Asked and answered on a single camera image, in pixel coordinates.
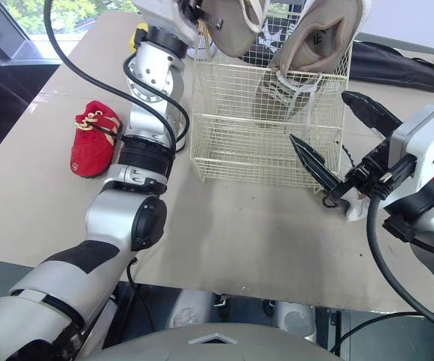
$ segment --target window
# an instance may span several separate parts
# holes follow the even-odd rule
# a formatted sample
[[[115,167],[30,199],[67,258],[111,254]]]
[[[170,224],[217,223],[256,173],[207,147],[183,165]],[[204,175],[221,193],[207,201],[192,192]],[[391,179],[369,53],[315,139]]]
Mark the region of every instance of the window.
[[[1,0],[1,3],[29,38],[46,33],[44,0]],[[137,9],[130,0],[54,0],[51,12],[54,31],[56,34],[74,34],[75,38],[82,38],[104,11],[134,13]]]

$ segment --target sneaker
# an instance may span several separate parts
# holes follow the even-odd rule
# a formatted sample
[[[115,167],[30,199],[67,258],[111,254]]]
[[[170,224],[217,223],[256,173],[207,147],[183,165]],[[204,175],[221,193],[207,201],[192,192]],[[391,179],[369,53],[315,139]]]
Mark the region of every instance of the sneaker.
[[[218,49],[234,57],[245,53],[255,40],[268,6],[269,0],[207,0],[202,10],[211,17],[207,27]]]
[[[100,129],[118,133],[120,118],[106,105],[92,101],[86,105],[83,114],[75,117],[73,148],[70,167],[80,177],[96,177],[111,164],[115,137]]]
[[[309,0],[294,33],[270,62],[256,89],[257,120],[288,121],[319,88],[317,76],[288,78],[289,71],[332,73],[364,24],[372,0]]]

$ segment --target wire basket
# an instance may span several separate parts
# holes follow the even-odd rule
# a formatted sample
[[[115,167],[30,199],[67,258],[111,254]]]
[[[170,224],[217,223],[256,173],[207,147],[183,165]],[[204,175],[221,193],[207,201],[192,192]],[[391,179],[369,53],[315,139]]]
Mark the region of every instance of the wire basket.
[[[344,103],[351,49],[333,74],[290,71],[289,82],[314,84],[312,94],[296,96],[294,111],[275,102],[272,114],[259,104],[259,82],[275,75],[266,65],[295,29],[299,14],[269,11],[260,43],[265,51],[249,51],[243,59],[214,52],[212,40],[201,26],[195,48],[193,121],[190,158],[196,174],[206,178],[298,187],[317,183],[297,159],[289,135],[307,141],[337,174],[340,168]],[[277,34],[272,29],[279,29]]]

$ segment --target green foliage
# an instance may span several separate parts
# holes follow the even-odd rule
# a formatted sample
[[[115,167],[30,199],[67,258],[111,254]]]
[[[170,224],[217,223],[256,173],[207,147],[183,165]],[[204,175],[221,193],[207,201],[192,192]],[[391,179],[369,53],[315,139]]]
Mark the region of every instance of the green foliage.
[[[2,0],[11,16],[28,34],[44,34],[44,0]],[[96,18],[103,11],[136,12],[130,0],[55,0],[53,27],[56,32],[73,33],[75,26],[86,19]]]

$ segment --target beige table surface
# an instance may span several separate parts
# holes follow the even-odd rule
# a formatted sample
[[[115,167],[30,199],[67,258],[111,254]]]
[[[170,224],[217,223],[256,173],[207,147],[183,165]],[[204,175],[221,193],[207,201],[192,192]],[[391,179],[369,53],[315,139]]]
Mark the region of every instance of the beige table surface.
[[[141,18],[103,14],[71,58],[98,79],[126,89],[123,60]],[[434,56],[425,56],[434,62]],[[186,60],[184,106],[190,109],[191,60]],[[351,81],[401,119],[434,93]],[[102,179],[69,168],[72,120],[98,99],[127,120],[130,104],[61,66],[0,145],[0,260],[35,266],[82,242],[85,213]],[[360,159],[379,140],[347,112],[344,143]],[[163,239],[141,252],[137,282],[243,296],[351,308],[398,311],[409,307],[374,264],[363,221],[346,223],[307,189],[208,180],[191,169],[188,148],[177,157],[163,196]],[[397,278],[434,310],[434,279],[407,245],[379,229],[381,248]]]

